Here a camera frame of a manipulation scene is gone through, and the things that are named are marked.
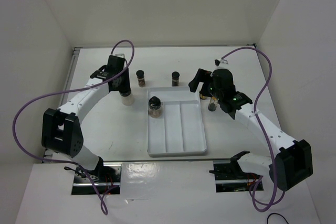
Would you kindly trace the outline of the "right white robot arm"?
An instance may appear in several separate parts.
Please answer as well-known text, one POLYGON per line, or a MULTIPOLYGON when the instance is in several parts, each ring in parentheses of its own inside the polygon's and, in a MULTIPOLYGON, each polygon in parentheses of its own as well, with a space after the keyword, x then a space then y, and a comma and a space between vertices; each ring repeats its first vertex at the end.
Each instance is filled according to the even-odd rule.
POLYGON ((306 140, 296 140, 256 107, 247 95, 236 90, 233 75, 228 69, 213 72, 198 69, 188 84, 191 92, 202 85, 201 94, 215 98, 222 111, 240 122, 269 150, 269 156, 242 151, 230 159, 230 172, 235 178, 247 173, 269 176, 277 188, 288 191, 313 174, 311 145, 306 140))

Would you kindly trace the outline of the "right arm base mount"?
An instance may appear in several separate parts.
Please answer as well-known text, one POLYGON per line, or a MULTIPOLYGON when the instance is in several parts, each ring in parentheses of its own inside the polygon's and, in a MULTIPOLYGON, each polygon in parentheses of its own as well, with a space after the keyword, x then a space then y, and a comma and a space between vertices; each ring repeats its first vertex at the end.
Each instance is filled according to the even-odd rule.
POLYGON ((260 178, 258 174, 242 172, 230 160, 213 161, 209 173, 214 175, 217 193, 249 191, 260 178))

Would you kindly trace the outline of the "yellow label bottle tan cap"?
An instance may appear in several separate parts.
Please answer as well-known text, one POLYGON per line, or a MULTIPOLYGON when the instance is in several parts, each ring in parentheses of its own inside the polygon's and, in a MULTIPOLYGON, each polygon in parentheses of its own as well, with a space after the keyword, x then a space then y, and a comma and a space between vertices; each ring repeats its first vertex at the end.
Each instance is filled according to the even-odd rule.
POLYGON ((208 93, 207 90, 205 90, 205 89, 201 89, 201 90, 199 91, 199 98, 200 98, 201 100, 206 100, 208 97, 209 97, 209 93, 208 93))

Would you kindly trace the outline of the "tall gold band bottle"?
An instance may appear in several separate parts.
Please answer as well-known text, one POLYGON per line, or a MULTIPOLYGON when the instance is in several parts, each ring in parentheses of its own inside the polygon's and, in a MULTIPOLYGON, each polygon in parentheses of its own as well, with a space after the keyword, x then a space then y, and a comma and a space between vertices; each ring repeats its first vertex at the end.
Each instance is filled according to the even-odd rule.
POLYGON ((211 112, 216 111, 218 105, 218 100, 215 97, 211 97, 209 104, 208 104, 208 110, 211 112))

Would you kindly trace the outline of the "large jar brown spice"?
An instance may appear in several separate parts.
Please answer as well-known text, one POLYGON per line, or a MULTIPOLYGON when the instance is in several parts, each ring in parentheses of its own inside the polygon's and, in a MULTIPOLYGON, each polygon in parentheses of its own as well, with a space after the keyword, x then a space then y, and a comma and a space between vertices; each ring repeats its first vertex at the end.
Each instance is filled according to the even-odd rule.
POLYGON ((162 114, 163 107, 161 100, 156 97, 152 96, 148 101, 148 114, 152 118, 159 118, 162 114))

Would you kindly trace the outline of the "small dark label spice jar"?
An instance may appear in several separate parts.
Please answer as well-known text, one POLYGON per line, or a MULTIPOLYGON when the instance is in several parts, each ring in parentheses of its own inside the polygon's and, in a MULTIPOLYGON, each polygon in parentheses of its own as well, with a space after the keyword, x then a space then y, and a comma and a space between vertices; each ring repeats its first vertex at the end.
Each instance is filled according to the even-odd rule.
POLYGON ((180 73, 177 71, 172 72, 172 86, 178 87, 179 86, 179 80, 180 80, 180 73))

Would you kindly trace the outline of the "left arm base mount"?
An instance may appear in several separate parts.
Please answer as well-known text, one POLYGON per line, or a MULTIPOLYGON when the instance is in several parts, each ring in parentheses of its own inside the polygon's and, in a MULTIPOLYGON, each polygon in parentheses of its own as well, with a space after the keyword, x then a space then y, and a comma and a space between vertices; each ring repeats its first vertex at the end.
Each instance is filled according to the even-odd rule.
MULTIPOLYGON (((108 167, 109 171, 103 178, 95 178, 93 176, 91 178, 100 195, 119 195, 121 189, 122 164, 106 163, 105 167, 108 167)), ((89 178, 79 168, 74 169, 65 166, 64 170, 74 173, 72 195, 94 195, 96 193, 89 178)))

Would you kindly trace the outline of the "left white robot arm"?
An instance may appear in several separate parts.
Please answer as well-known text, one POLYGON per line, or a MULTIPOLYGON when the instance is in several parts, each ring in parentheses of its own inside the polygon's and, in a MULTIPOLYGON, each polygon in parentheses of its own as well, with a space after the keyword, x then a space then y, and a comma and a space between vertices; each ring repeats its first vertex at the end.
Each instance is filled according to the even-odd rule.
POLYGON ((57 109, 47 109, 43 115, 42 146, 81 165, 93 182, 112 174, 113 169, 104 167, 103 159, 84 146, 81 123, 110 92, 118 91, 123 105, 134 103, 126 65, 125 58, 110 55, 108 63, 90 76, 85 91, 80 91, 57 109))

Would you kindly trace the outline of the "small red label spice jar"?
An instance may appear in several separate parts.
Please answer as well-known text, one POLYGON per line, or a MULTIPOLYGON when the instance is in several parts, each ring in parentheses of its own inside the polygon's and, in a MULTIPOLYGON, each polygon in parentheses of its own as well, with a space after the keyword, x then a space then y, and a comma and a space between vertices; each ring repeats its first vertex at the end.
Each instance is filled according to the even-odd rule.
POLYGON ((143 70, 138 70, 136 72, 136 76, 137 76, 139 87, 145 87, 144 71, 143 70))

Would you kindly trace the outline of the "large jar white contents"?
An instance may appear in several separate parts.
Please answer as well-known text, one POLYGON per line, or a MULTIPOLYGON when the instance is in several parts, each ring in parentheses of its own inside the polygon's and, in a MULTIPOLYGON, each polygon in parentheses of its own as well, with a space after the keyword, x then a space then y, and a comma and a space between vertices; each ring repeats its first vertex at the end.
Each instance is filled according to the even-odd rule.
POLYGON ((134 97, 132 92, 120 93, 122 104, 125 106, 131 106, 134 103, 134 97))

